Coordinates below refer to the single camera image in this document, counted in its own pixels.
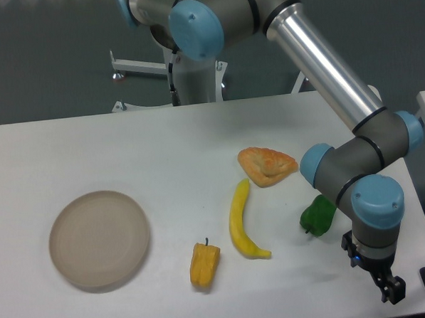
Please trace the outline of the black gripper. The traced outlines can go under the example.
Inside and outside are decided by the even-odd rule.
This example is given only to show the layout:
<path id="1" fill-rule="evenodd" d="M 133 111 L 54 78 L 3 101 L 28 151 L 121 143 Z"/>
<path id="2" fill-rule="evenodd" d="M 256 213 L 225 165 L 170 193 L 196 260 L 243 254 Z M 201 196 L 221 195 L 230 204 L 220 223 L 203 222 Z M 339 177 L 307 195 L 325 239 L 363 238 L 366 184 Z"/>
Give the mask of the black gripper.
<path id="1" fill-rule="evenodd" d="M 349 231 L 342 236 L 341 248 L 347 252 L 352 267 L 359 266 L 371 275 L 382 293 L 382 302 L 394 305 L 406 297 L 405 281 L 392 274 L 395 243 L 383 248 L 371 248 L 353 237 L 352 231 Z"/>

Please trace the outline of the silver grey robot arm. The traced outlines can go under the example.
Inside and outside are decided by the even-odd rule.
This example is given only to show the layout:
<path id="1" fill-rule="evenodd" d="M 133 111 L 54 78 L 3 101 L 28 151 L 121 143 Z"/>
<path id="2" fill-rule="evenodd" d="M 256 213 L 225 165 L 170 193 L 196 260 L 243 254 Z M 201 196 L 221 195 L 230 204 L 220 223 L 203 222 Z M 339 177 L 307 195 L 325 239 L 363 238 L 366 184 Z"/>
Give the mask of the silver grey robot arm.
<path id="1" fill-rule="evenodd" d="M 232 43 L 262 32 L 277 43 L 354 137 L 338 148 L 311 147 L 300 171 L 352 221 L 342 237 L 350 264 L 366 270 L 382 301 L 404 299 L 391 271 L 404 216 L 404 192 L 381 172 L 416 149 L 424 130 L 414 115 L 391 112 L 327 44 L 300 0 L 116 0 L 130 26 L 160 27 L 185 56 L 216 58 Z"/>

